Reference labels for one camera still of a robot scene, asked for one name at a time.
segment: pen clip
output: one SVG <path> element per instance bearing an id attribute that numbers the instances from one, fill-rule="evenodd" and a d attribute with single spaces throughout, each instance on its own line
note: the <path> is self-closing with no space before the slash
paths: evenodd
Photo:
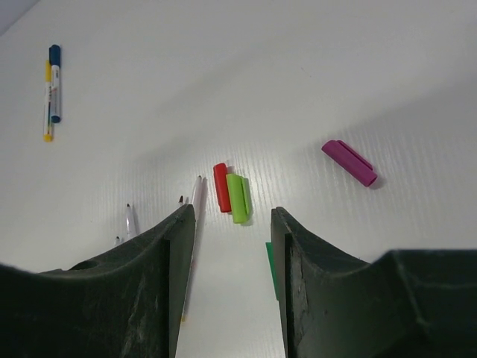
<path id="1" fill-rule="evenodd" d="M 361 155 L 356 153 L 355 150 L 351 148 L 348 144 L 339 139 L 337 140 L 337 142 L 340 143 L 340 145 L 342 145 L 347 151 L 349 151 L 357 160 L 365 164 L 366 167 L 368 167 L 370 170 L 373 170 L 373 166 L 371 165 L 371 163 L 365 160 Z"/>
<path id="2" fill-rule="evenodd" d="M 244 177 L 241 177 L 241 190 L 244 193 L 244 202 L 245 202 L 245 213 L 247 216 L 250 215 L 250 196 L 248 190 L 248 180 Z"/>

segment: marker cap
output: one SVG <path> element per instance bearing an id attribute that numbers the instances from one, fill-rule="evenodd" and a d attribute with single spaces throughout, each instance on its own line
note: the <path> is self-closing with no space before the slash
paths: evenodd
<path id="1" fill-rule="evenodd" d="M 226 177 L 233 222 L 234 224 L 243 224 L 247 222 L 250 214 L 250 198 L 246 180 L 237 174 L 227 174 Z"/>
<path id="2" fill-rule="evenodd" d="M 50 47 L 49 51 L 50 64 L 52 66 L 61 67 L 61 48 L 58 45 Z"/>
<path id="3" fill-rule="evenodd" d="M 378 178 L 373 166 L 342 140 L 330 140 L 321 150 L 366 187 Z"/>
<path id="4" fill-rule="evenodd" d="M 214 166 L 214 181 L 218 206 L 222 213 L 230 213 L 232 207 L 230 206 L 229 188 L 227 185 L 227 166 L 225 163 L 219 163 Z"/>

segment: blue marker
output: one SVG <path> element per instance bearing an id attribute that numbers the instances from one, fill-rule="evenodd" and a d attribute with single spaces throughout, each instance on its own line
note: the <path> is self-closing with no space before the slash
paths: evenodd
<path id="1" fill-rule="evenodd" d="M 53 45 L 49 49 L 51 64 L 51 102 L 50 119 L 51 123 L 60 123 L 60 67 L 61 67 L 61 48 Z"/>

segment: yellow marker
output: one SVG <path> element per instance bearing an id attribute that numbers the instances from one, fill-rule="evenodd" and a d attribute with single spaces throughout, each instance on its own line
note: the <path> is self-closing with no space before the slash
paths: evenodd
<path id="1" fill-rule="evenodd" d="M 43 114 L 43 140 L 51 142 L 53 140 L 53 124 L 50 121 L 51 103 L 51 65 L 50 61 L 45 62 L 45 108 Z"/>

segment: blue marker cap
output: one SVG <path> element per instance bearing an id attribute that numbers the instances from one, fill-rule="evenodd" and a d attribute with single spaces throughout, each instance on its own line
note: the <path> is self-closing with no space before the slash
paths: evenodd
<path id="1" fill-rule="evenodd" d="M 58 45 L 53 45 L 49 49 L 50 64 L 52 66 L 61 67 L 61 48 Z"/>

